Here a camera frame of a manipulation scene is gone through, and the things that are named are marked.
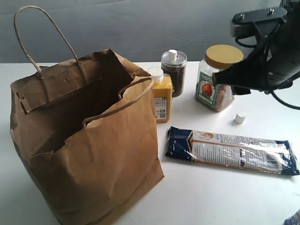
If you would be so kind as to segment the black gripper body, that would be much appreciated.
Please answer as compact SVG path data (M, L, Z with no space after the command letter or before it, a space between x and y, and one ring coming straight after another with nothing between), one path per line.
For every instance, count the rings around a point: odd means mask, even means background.
M244 85L251 90L270 93L292 86L300 76L300 8L288 12L283 7L248 11L232 18L232 36L240 39L255 37L249 55L270 57L264 85Z

